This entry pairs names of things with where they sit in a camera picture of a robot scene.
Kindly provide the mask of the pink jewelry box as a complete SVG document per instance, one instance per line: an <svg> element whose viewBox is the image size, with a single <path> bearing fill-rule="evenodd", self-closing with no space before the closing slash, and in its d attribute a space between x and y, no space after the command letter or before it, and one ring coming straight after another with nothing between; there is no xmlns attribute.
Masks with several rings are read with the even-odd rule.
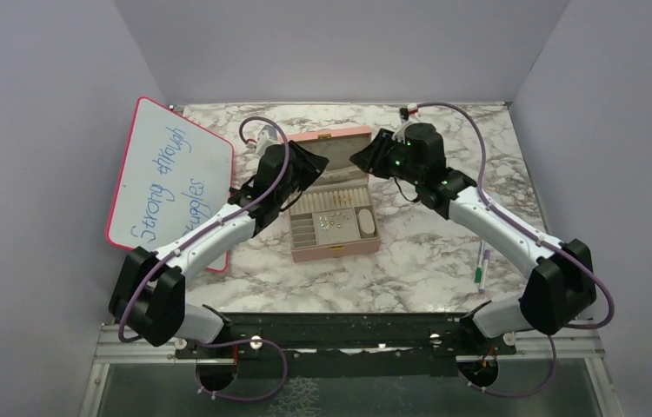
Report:
<svg viewBox="0 0 652 417"><path fill-rule="evenodd" d="M291 257L296 263L375 253L382 238L376 220L369 176L349 161L367 147L371 128L326 129L295 134L289 139L308 151L329 159L324 173L288 208ZM369 209L376 224L372 237L362 237L356 215ZM334 223L321 230L314 215L327 215Z"/></svg>

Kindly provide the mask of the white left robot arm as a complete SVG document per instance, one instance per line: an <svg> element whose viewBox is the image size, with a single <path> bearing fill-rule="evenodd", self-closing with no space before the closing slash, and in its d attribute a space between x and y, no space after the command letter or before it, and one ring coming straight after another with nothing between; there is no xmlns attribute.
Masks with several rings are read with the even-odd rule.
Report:
<svg viewBox="0 0 652 417"><path fill-rule="evenodd" d="M195 340L209 356L230 348L227 320L214 308L186 300L187 280L240 243L257 236L283 211L286 202L310 187L329 159L297 144L270 145L256 173L230 191L230 198L208 221L183 237L149 251L131 250L110 297L109 311L122 342L145 340L159 347L173 338Z"/></svg>

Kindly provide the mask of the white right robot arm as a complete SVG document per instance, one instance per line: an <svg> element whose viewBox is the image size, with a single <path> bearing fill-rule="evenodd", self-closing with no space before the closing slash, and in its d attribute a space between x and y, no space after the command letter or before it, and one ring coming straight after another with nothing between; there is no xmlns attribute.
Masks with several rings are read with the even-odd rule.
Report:
<svg viewBox="0 0 652 417"><path fill-rule="evenodd" d="M425 122L399 135L380 129L350 157L362 172L411 183L416 199L446 220L477 234L505 256L527 280L521 295L488 301L460 320L459 341L472 354L506 333L536 330L553 335L596 299L589 248L535 232L528 223L481 195L478 183L448 167L443 138Z"/></svg>

